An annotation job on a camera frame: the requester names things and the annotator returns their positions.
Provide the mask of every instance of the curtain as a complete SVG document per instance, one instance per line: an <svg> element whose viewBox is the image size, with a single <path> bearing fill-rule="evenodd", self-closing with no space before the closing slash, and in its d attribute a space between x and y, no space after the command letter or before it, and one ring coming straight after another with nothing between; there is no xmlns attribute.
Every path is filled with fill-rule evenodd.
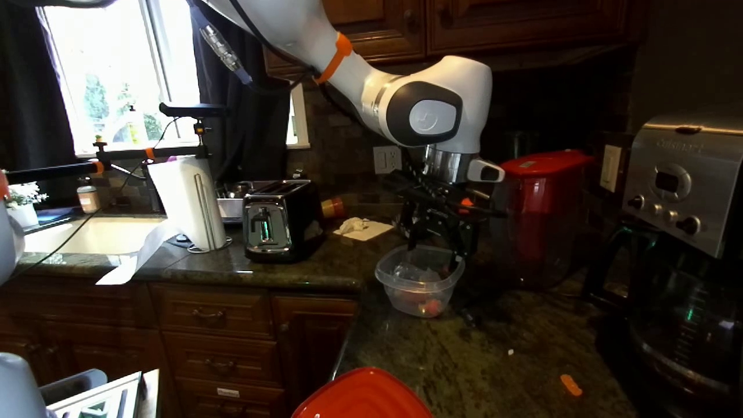
<svg viewBox="0 0 743 418"><path fill-rule="evenodd" d="M76 162L62 95L33 7L0 0L0 168ZM74 203L74 180L43 184Z"/></svg>
<svg viewBox="0 0 743 418"><path fill-rule="evenodd" d="M207 122L204 134L219 184L285 176L287 84L264 74L262 47L253 36L204 7L201 0L188 2L199 100L223 105L227 111L223 123ZM241 79L219 60L201 39L204 25L214 25L224 37L251 74L253 87L241 84Z"/></svg>

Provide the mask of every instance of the dark countertop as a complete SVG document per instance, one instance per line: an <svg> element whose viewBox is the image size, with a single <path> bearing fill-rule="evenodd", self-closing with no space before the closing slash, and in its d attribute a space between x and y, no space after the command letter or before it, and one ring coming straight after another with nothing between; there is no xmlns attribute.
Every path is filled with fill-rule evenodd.
<svg viewBox="0 0 743 418"><path fill-rule="evenodd" d="M482 298L479 328L454 310L430 321L399 314L380 286L370 286L334 377L353 367L387 369L437 418L635 417L594 350L594 314L575 302L577 278L550 293ZM582 397L567 393L561 374L573 377Z"/></svg>
<svg viewBox="0 0 743 418"><path fill-rule="evenodd" d="M248 262L238 235L231 233L231 241L211 254L165 243L134 282L363 293L336 374L363 364L382 367L408 384L437 418L633 417L594 350L594 312L573 302L581 277L550 293L480 291L479 328L454 310L422 321L395 312L374 282L375 261L399 243L397 233L365 243L329 235L301 262L259 266ZM35 266L40 257L25 254L18 277L101 277L118 262L107 256L62 254ZM476 282L471 277L493 282L493 273L466 269L457 291ZM586 391L582 397L572 397L560 374L572 374Z"/></svg>

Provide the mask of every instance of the kitchen sink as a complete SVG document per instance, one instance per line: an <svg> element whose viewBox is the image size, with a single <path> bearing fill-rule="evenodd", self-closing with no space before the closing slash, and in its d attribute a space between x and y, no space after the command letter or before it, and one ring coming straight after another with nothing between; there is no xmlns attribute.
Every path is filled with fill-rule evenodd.
<svg viewBox="0 0 743 418"><path fill-rule="evenodd" d="M90 217L25 235L25 254L136 254L165 217Z"/></svg>

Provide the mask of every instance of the red kitchen appliance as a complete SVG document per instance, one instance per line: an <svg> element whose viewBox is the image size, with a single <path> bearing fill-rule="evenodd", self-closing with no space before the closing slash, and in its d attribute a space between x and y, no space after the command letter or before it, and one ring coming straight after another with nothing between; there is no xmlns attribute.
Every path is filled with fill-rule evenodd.
<svg viewBox="0 0 743 418"><path fill-rule="evenodd" d="M495 239L504 256L500 266L517 286L553 286L569 273L589 161L565 149L501 162L505 184L495 204L509 217L496 221Z"/></svg>

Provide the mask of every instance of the toaster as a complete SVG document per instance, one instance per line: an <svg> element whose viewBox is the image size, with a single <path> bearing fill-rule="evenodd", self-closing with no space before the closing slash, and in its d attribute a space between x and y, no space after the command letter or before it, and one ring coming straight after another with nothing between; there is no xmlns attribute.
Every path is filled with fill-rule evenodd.
<svg viewBox="0 0 743 418"><path fill-rule="evenodd" d="M243 184L241 235L251 261L307 257L325 237L316 187L308 180Z"/></svg>

